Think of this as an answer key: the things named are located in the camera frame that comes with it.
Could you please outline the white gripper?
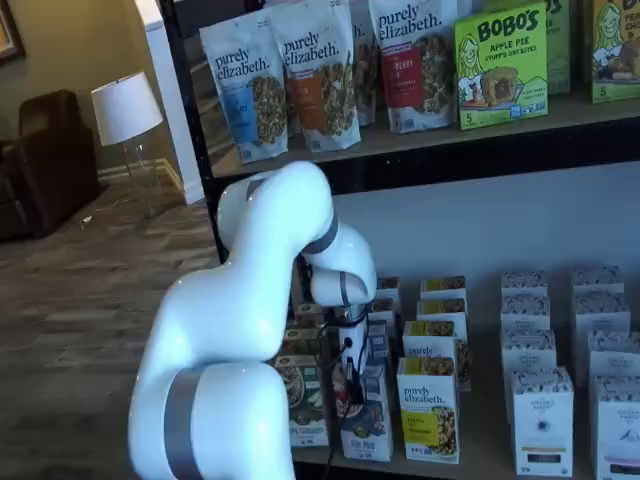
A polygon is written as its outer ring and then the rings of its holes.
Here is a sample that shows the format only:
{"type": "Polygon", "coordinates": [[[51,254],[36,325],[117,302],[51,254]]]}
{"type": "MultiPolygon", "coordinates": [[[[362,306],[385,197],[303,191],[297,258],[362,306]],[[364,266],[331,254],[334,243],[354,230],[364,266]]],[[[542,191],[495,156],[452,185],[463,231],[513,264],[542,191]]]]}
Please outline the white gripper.
{"type": "Polygon", "coordinates": [[[347,397],[351,404],[364,404],[364,362],[369,355],[368,322],[362,320],[358,325],[341,327],[338,333],[340,346],[343,348],[341,361],[346,362],[344,373],[347,397]]]}

